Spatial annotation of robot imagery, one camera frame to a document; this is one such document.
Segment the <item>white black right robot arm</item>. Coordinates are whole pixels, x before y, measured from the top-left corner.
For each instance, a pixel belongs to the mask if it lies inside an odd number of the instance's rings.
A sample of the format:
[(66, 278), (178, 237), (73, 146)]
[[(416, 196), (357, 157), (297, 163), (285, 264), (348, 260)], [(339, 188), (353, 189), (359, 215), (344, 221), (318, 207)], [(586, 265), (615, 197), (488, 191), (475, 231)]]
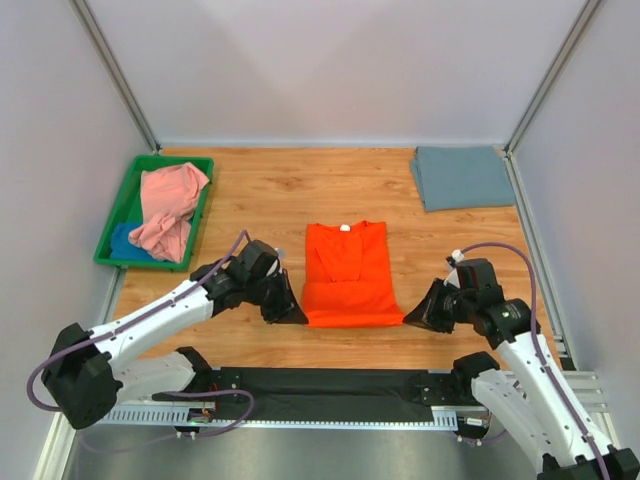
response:
[(618, 448), (571, 390), (529, 305), (497, 283), (461, 289), (433, 281), (405, 323), (438, 333), (470, 324), (491, 349), (454, 361), (460, 397), (476, 400), (529, 458), (539, 479), (636, 479), (639, 459)]

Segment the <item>blue cloth in bin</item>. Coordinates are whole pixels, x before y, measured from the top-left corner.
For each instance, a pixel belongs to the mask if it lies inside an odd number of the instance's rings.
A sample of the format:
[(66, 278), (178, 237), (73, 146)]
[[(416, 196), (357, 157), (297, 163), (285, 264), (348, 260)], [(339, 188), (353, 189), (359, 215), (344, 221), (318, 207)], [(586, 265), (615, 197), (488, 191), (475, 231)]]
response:
[(119, 222), (114, 227), (110, 237), (110, 259), (162, 263), (129, 241), (129, 234), (140, 226), (140, 222)]

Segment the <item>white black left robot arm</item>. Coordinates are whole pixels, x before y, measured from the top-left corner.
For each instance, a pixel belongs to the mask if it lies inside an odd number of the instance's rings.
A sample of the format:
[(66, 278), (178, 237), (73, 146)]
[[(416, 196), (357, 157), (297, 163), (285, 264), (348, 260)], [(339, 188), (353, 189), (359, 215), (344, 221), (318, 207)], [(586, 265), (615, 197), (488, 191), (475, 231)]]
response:
[(308, 322), (286, 269), (274, 264), (264, 276), (239, 280), (233, 266), (208, 264), (160, 299), (109, 324), (85, 330), (74, 323), (58, 335), (42, 383), (76, 430), (103, 419), (116, 405), (144, 397), (211, 401), (211, 366), (193, 347), (164, 357), (143, 353), (174, 334), (243, 303), (259, 307), (269, 324)]

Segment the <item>black base plate strip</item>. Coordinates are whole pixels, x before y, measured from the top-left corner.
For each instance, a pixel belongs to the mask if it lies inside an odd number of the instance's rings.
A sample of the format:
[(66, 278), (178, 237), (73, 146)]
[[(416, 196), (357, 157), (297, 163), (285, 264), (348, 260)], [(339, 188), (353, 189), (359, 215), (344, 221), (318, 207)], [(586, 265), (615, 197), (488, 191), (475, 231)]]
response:
[(435, 406), (479, 405), (455, 373), (427, 370), (223, 367), (195, 390), (233, 387), (279, 419), (423, 420)]

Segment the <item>pink t shirt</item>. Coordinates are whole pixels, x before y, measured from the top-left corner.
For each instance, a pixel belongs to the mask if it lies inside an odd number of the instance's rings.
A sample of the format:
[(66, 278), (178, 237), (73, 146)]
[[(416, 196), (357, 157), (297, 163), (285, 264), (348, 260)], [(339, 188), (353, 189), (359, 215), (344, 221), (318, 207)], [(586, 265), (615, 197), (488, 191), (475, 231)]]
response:
[(191, 162), (141, 174), (143, 222), (129, 242), (158, 261), (184, 260), (193, 216), (209, 178)]

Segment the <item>right aluminium corner post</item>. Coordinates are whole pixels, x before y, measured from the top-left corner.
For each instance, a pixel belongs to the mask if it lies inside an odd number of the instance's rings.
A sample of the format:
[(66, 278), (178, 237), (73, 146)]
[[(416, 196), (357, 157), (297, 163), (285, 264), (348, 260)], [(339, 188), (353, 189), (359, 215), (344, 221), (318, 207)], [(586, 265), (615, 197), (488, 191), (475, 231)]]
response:
[(551, 90), (559, 80), (580, 41), (603, 5), (604, 1), (602, 0), (587, 0), (583, 2), (575, 20), (562, 40), (524, 113), (520, 117), (512, 135), (505, 143), (503, 152), (506, 156), (514, 154), (522, 143), (527, 131), (551, 93)]

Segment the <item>folded grey blue t shirt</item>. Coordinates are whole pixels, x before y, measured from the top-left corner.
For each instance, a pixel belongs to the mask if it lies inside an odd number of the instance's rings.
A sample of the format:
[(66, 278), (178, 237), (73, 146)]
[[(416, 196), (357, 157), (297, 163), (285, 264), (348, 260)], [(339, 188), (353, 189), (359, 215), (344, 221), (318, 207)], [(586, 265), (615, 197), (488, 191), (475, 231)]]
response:
[(409, 168), (427, 212), (515, 203), (505, 162), (492, 146), (419, 146)]

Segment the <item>left aluminium corner post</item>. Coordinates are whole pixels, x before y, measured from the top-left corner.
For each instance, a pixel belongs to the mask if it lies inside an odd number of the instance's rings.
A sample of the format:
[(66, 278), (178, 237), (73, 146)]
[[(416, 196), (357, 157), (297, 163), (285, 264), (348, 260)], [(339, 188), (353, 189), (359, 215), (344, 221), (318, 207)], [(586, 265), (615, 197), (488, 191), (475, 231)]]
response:
[(129, 116), (142, 136), (145, 144), (153, 154), (158, 154), (162, 147), (138, 102), (134, 91), (126, 79), (124, 71), (101, 28), (96, 14), (86, 0), (70, 0), (69, 4), (80, 24), (87, 33), (99, 59), (107, 71), (112, 83), (118, 91)]

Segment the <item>aluminium corner post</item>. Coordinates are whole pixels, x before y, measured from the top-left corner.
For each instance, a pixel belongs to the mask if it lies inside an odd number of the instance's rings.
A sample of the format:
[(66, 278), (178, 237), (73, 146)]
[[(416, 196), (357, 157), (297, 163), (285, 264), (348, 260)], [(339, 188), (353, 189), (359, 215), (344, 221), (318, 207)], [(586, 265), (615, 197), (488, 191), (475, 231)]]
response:
[(524, 113), (520, 117), (512, 135), (505, 143), (503, 152), (506, 156), (514, 154), (522, 143), (527, 131), (551, 93), (551, 90), (559, 80), (580, 41), (603, 5), (604, 1), (602, 0), (587, 0), (583, 2), (575, 20), (562, 40)]
[(87, 33), (99, 59), (107, 71), (112, 83), (118, 91), (129, 116), (142, 136), (145, 144), (153, 154), (158, 154), (162, 147), (138, 102), (134, 91), (126, 79), (124, 71), (101, 28), (96, 14), (86, 0), (70, 0), (69, 4), (80, 24)]

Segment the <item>green plastic bin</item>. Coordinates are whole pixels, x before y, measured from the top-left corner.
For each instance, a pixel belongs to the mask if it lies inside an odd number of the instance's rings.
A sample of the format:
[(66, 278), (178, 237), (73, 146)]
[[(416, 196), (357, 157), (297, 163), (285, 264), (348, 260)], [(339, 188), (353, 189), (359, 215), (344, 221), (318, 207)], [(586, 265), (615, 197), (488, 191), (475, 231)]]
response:
[(210, 190), (208, 184), (200, 194), (198, 203), (191, 219), (191, 232), (189, 233), (184, 259), (181, 262), (168, 262), (142, 259), (116, 259), (112, 256), (111, 236), (119, 224), (137, 223), (143, 220), (143, 209), (141, 203), (141, 175), (143, 172), (151, 172), (163, 167), (192, 163), (209, 181), (214, 179), (214, 160), (210, 157), (184, 157), (184, 156), (162, 156), (162, 155), (139, 155), (134, 158), (127, 170), (122, 184), (119, 188), (115, 202), (111, 208), (106, 224), (94, 253), (94, 262), (99, 265), (106, 265), (119, 269), (143, 269), (162, 270), (171, 272), (184, 272), (189, 267), (189, 262), (194, 253), (195, 242), (198, 230), (202, 223), (205, 204)]

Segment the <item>orange t shirt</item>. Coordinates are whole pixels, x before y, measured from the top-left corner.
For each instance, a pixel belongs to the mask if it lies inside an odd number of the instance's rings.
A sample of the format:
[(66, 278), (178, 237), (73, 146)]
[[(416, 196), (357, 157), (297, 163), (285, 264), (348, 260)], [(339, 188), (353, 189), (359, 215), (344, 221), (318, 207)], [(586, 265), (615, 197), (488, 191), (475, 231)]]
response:
[(302, 309), (313, 328), (395, 327), (397, 304), (384, 222), (310, 224)]

